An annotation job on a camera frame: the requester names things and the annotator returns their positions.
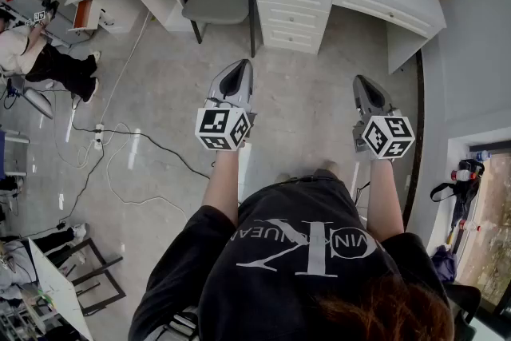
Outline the white work table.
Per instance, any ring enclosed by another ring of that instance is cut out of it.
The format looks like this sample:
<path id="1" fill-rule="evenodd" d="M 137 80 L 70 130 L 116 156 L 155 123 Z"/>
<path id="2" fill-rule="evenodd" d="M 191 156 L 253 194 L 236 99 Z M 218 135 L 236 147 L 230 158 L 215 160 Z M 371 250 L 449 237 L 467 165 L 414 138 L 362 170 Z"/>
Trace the white work table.
<path id="1" fill-rule="evenodd" d="M 39 286 L 43 294 L 50 298 L 53 309 L 88 341 L 94 341 L 78 302 L 74 285 L 31 239 L 28 239 L 28 243 Z"/>

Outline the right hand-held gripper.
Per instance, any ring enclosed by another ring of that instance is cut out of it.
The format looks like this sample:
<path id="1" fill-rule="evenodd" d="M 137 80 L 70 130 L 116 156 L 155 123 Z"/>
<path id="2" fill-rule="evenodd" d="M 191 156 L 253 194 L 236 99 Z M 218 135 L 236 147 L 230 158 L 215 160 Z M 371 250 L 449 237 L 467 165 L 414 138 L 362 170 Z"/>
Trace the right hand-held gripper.
<path id="1" fill-rule="evenodd" d="M 392 100 L 380 84 L 363 75 L 353 81 L 355 106 L 361 120 L 353 128 L 355 151 L 369 151 L 374 159 L 404 157 L 415 141 L 408 117 L 382 116 L 394 110 Z"/>

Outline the black bag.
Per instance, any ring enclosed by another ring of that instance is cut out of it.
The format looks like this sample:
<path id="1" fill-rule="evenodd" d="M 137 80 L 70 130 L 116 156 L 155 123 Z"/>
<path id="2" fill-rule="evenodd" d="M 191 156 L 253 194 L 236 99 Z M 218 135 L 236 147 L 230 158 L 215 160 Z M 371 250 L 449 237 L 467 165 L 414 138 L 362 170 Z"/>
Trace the black bag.
<path id="1" fill-rule="evenodd" d="M 435 203 L 439 203 L 451 197 L 455 198 L 450 231 L 446 241 L 448 246 L 450 246 L 453 242 L 454 229 L 461 220 L 465 220 L 468 216 L 470 205 L 478 193 L 481 179 L 485 172 L 484 164 L 474 159 L 461 160 L 458 164 L 458 169 L 456 170 L 459 169 L 468 169 L 471 172 L 475 172 L 477 174 L 477 178 L 466 182 L 453 180 L 452 183 L 444 182 L 430 192 L 430 199 Z"/>

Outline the person's dark trousers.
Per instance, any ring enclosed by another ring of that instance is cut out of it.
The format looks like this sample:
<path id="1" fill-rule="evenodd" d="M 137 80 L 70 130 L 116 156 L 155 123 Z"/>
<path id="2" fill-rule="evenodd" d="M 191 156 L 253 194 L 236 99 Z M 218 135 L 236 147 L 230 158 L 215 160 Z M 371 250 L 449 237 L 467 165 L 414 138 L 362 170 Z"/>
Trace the person's dark trousers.
<path id="1" fill-rule="evenodd" d="M 316 169 L 313 173 L 313 177 L 318 180 L 333 180 L 340 182 L 340 179 L 328 169 Z"/>

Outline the wide white desk drawer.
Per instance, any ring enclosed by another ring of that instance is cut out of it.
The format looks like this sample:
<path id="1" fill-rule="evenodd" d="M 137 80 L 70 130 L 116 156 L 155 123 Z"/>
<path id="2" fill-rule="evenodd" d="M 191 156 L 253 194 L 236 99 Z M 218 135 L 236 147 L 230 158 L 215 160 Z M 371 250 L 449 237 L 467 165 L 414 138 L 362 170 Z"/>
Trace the wide white desk drawer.
<path id="1" fill-rule="evenodd" d="M 433 27 L 428 22 L 378 0 L 332 0 L 332 3 L 380 18 L 424 38 L 429 38 L 433 33 Z"/>

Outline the grey stool seat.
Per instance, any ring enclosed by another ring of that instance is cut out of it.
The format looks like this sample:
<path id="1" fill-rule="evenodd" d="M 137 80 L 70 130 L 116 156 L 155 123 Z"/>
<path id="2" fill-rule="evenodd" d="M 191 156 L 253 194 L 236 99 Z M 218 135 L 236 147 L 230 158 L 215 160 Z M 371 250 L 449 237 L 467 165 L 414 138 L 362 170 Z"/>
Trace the grey stool seat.
<path id="1" fill-rule="evenodd" d="M 43 116 L 53 119 L 53 108 L 49 100 L 39 91 L 31 87 L 23 90 L 22 96 Z"/>

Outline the person's black printed shirt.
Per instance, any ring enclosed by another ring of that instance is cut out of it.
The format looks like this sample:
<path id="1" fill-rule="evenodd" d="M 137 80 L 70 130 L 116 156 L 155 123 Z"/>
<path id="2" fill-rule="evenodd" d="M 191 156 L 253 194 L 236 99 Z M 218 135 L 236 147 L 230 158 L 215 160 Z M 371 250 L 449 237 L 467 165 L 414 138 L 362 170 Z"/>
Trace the person's black printed shirt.
<path id="1" fill-rule="evenodd" d="M 203 206 L 151 273 L 129 341 L 187 307 L 202 341 L 449 341 L 444 287 L 412 233 L 377 241 L 342 181 L 264 188 L 235 226 Z"/>

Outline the purple cloth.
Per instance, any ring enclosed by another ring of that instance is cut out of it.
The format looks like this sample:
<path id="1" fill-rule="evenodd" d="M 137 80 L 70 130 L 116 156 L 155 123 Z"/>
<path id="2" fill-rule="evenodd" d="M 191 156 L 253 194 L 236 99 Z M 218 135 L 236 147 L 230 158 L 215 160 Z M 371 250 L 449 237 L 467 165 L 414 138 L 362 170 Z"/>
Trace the purple cloth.
<path id="1" fill-rule="evenodd" d="M 457 275 L 457 262 L 455 255 L 445 246 L 441 245 L 431 256 L 438 278 L 443 283 L 453 283 Z"/>

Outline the person's right forearm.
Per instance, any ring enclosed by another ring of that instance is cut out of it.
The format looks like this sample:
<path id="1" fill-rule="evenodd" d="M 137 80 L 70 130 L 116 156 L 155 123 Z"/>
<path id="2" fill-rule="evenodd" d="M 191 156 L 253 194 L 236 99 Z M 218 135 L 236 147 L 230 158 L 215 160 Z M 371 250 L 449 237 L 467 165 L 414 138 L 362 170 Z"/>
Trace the person's right forearm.
<path id="1" fill-rule="evenodd" d="M 379 242 L 404 233 L 401 207 L 389 160 L 370 163 L 369 202 L 366 228 Z"/>

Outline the orange desk drawer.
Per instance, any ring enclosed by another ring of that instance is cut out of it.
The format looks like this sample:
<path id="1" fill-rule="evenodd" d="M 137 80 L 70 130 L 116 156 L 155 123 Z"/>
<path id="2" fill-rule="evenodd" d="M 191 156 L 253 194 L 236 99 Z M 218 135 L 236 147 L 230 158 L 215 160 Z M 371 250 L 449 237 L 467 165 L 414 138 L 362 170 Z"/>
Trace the orange desk drawer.
<path id="1" fill-rule="evenodd" d="M 73 30 L 91 30 L 93 23 L 93 0 L 78 3 L 73 21 Z"/>

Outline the person's left forearm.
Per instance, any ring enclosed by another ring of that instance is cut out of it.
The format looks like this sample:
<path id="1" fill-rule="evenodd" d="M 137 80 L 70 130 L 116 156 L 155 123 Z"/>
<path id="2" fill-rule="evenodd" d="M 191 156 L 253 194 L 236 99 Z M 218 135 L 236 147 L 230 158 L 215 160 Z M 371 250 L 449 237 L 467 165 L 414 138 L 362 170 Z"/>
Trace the person's left forearm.
<path id="1" fill-rule="evenodd" d="M 235 226 L 238 225 L 238 176 L 239 153 L 218 151 L 202 201 L 203 206 L 219 210 Z"/>

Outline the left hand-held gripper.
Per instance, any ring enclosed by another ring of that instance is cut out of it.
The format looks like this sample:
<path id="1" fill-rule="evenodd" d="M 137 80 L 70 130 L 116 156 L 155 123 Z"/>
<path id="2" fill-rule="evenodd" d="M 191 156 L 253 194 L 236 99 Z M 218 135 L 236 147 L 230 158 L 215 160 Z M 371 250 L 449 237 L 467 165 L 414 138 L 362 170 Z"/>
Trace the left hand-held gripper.
<path id="1" fill-rule="evenodd" d="M 236 151 L 250 137 L 253 68 L 240 59 L 222 69 L 212 80 L 204 107 L 197 110 L 195 136 L 208 150 Z"/>

